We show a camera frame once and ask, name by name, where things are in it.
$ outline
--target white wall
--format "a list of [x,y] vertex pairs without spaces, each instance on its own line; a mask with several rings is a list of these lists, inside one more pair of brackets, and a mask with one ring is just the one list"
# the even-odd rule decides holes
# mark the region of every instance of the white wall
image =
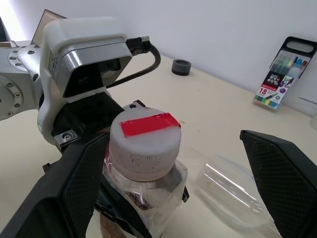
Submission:
[[[27,39],[45,8],[66,17],[117,16],[129,37],[149,35],[161,53],[256,92],[288,36],[317,41],[316,0],[11,0]],[[317,55],[287,104],[316,114]]]
[[0,16],[9,40],[23,41],[26,39],[10,0],[0,0]]

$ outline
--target cable connector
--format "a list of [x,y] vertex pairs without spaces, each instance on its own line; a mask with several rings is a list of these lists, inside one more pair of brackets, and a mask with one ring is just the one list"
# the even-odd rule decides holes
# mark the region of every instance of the cable connector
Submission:
[[133,56],[145,54],[150,51],[151,42],[148,36],[127,39],[125,42]]

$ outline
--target table surface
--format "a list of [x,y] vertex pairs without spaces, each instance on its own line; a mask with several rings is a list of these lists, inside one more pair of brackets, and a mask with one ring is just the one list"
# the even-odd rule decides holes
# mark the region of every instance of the table surface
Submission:
[[[150,54],[134,57],[122,76],[137,72],[153,62]],[[195,195],[192,186],[204,161],[222,155],[249,168],[240,130],[248,129],[294,142],[315,163],[317,133],[310,118],[282,106],[273,113],[252,104],[254,97],[244,89],[196,69],[189,76],[171,72],[172,60],[162,57],[154,72],[111,88],[122,106],[141,100],[148,107],[171,113],[182,125],[178,159],[188,170],[190,199],[175,212],[163,238],[255,237],[234,231],[219,220]],[[0,123],[0,230],[4,228],[37,180],[42,165],[60,158],[37,129],[37,112],[28,111]],[[95,212],[87,230],[88,238],[101,238]]]

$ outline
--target clear plastic bottle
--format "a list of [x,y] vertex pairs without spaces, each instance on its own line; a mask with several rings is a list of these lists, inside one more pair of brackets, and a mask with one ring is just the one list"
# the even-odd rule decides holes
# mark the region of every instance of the clear plastic bottle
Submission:
[[151,108],[122,112],[110,129],[104,176],[138,212],[153,238],[159,238],[181,204],[187,168],[176,157],[181,132],[177,126],[125,137],[121,122],[161,114]]
[[217,155],[205,162],[196,185],[197,195],[231,228],[239,232],[257,230],[270,238],[280,237],[250,170]]

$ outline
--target screw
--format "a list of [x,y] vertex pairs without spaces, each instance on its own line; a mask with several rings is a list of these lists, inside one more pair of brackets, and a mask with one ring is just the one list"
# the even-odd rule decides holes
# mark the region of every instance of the screw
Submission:
[[64,140],[68,141],[71,138],[73,138],[73,135],[70,134],[70,133],[65,133],[62,137],[63,137]]

